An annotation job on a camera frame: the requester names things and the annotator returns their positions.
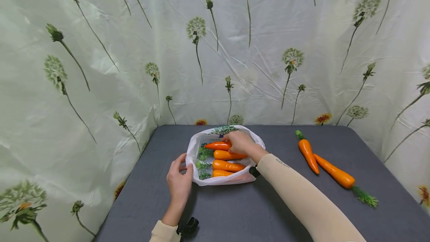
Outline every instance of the curtain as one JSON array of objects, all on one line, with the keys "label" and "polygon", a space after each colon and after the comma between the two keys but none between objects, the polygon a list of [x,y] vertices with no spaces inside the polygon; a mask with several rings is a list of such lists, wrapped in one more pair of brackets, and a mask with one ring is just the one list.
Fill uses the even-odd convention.
[{"label": "curtain", "polygon": [[349,127],[429,210],[425,0],[0,4],[5,241],[91,241],[165,124]]}]

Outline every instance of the orange carrot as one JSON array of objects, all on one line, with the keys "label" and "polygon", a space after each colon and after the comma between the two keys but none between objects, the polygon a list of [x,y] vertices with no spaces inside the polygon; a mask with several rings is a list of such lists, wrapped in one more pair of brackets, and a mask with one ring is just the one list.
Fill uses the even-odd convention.
[{"label": "orange carrot", "polygon": [[327,160],[324,160],[323,158],[319,157],[318,155],[314,154],[315,159],[317,160],[318,164],[327,171],[328,174],[333,177],[334,180],[337,181],[341,186],[351,189],[354,186],[355,179],[348,174],[345,171],[340,170],[336,166],[329,163]]},{"label": "orange carrot", "polygon": [[224,170],[214,170],[212,171],[212,177],[226,177],[226,176],[230,176],[231,172],[228,171],[224,171]]},{"label": "orange carrot", "polygon": [[243,159],[246,157],[248,157],[248,155],[246,155],[246,154],[221,151],[220,149],[216,149],[214,151],[214,158],[217,160],[236,160],[236,159]]},{"label": "orange carrot", "polygon": [[214,142],[214,143],[209,143],[205,146],[205,148],[207,149],[221,149],[222,151],[228,151],[231,148],[231,142],[230,141],[226,141],[226,142]]},{"label": "orange carrot", "polygon": [[302,152],[303,156],[306,159],[306,162],[308,162],[309,167],[312,169],[312,171],[319,175],[320,169],[318,168],[317,161],[315,160],[314,154],[312,153],[312,147],[309,141],[303,136],[302,132],[296,131],[296,135],[298,139],[300,140],[298,142],[298,148],[300,149],[300,152]]},{"label": "orange carrot", "polygon": [[229,171],[229,172],[237,172],[237,171],[241,171],[244,168],[246,168],[246,166],[241,165],[241,164],[234,164],[234,163],[229,163],[223,160],[214,160],[212,163],[212,168],[213,170],[224,170],[224,171]]}]

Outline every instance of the hand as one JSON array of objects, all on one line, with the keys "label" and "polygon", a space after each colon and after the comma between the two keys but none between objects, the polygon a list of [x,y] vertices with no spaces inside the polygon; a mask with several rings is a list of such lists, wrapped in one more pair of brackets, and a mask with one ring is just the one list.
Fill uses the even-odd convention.
[{"label": "hand", "polygon": [[230,152],[247,154],[256,164],[260,162],[264,155],[269,154],[260,145],[254,143],[249,135],[241,131],[229,132],[224,135],[222,140],[231,141],[232,146],[229,149]]},{"label": "hand", "polygon": [[182,165],[186,155],[186,153],[181,154],[170,164],[166,177],[170,190],[170,205],[161,221],[169,226],[178,225],[191,192],[193,165],[190,164],[188,167]]}]

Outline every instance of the forearm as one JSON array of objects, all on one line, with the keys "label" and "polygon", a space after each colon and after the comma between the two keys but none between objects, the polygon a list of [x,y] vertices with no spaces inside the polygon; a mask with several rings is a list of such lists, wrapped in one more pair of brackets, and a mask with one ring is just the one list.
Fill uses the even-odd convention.
[{"label": "forearm", "polygon": [[273,154],[260,157],[257,169],[306,227],[314,242],[365,242],[327,196]]}]

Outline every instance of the white curtain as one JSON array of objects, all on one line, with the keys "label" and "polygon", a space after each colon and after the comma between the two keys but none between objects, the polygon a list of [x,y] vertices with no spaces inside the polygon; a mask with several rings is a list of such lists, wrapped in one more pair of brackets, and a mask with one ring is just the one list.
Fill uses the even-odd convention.
[{"label": "white curtain", "polygon": [[348,126],[428,209],[425,1],[0,0],[2,237],[93,239],[164,124]]}]

